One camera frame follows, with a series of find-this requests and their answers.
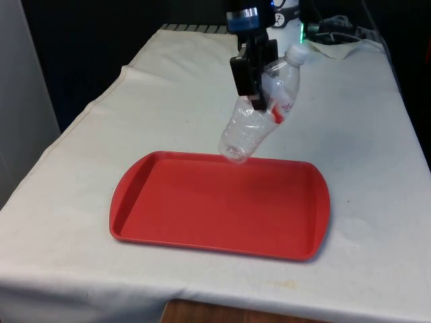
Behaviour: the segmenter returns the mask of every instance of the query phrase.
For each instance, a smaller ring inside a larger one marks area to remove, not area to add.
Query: stain
[[[299,285],[295,281],[274,281],[270,282],[271,285],[277,286],[277,287],[283,287],[288,289],[297,290],[299,288]]]

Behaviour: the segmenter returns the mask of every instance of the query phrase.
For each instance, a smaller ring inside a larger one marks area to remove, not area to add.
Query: plastic tray
[[[220,155],[151,153],[112,198],[118,240],[307,260],[329,222],[329,193],[309,163]]]

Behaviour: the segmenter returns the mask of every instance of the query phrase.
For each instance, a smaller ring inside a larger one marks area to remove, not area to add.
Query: clear plastic bottle
[[[308,54],[307,47],[294,44],[284,58],[265,67],[262,86],[268,97],[266,111],[256,111],[247,97],[237,99],[232,118],[218,146],[222,155],[232,162],[245,162],[284,121],[298,95],[299,67]]]

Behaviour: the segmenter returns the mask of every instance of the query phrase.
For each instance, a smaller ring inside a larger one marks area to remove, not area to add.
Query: white bottle cap
[[[305,63],[309,54],[310,50],[306,45],[293,44],[287,49],[285,58],[288,63],[299,66]]]

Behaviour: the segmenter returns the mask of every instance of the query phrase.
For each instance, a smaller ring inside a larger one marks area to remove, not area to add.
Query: table
[[[431,322],[431,177],[375,46],[342,61],[312,55],[290,118],[256,152],[312,162],[326,178],[331,225],[314,260],[110,236],[111,196],[139,158],[217,153],[235,54],[230,35],[157,32],[46,150],[0,213],[0,319],[158,322],[181,298],[330,322]]]
[[[166,304],[160,323],[324,323],[227,306],[175,299]]]

